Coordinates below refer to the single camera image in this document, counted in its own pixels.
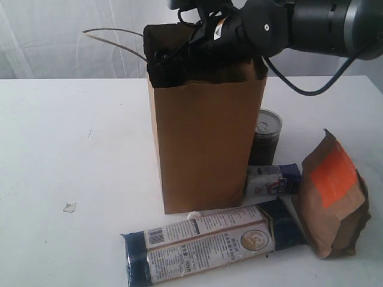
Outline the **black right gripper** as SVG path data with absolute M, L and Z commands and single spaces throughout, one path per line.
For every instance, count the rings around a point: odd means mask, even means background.
M 185 62 L 221 66 L 263 55 L 262 8 L 199 8 Z

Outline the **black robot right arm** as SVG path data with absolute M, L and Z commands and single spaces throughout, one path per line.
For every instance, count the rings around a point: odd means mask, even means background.
M 285 49 L 373 60 L 382 56 L 382 1 L 198 1 L 189 59 L 213 65 Z

